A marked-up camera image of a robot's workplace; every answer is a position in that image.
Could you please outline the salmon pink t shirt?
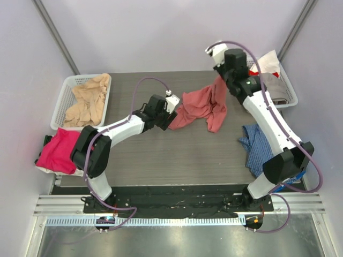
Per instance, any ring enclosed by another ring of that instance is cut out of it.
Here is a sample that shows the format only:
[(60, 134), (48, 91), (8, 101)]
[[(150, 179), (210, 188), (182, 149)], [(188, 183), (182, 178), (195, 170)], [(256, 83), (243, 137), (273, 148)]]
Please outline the salmon pink t shirt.
[(177, 116), (169, 125), (171, 130), (181, 129), (196, 119), (204, 118), (207, 130), (217, 133), (227, 115), (227, 86), (220, 76), (202, 89), (183, 93)]

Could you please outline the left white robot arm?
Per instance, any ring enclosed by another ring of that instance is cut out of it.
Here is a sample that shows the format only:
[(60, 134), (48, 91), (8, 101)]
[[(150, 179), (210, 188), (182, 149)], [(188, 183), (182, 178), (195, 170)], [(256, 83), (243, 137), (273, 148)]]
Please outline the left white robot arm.
[(157, 126), (166, 130), (177, 116), (180, 99), (176, 95), (153, 95), (147, 103), (125, 119), (101, 128), (84, 127), (70, 154), (70, 160), (84, 172), (84, 180), (96, 208), (107, 214), (113, 210), (115, 196), (108, 183), (105, 169), (111, 149), (134, 135)]

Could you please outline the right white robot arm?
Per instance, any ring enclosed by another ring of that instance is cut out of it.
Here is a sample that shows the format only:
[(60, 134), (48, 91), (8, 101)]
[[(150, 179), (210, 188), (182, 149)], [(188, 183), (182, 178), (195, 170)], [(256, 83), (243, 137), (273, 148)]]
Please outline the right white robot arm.
[(265, 84), (266, 79), (277, 78), (274, 74), (252, 75), (246, 53), (241, 49), (228, 49), (225, 44), (214, 47), (208, 54), (214, 59), (214, 69), (229, 92), (262, 129), (273, 154), (262, 165), (262, 174), (242, 191), (244, 209), (255, 211), (272, 189), (305, 170), (314, 147), (310, 142), (302, 142), (275, 107)]

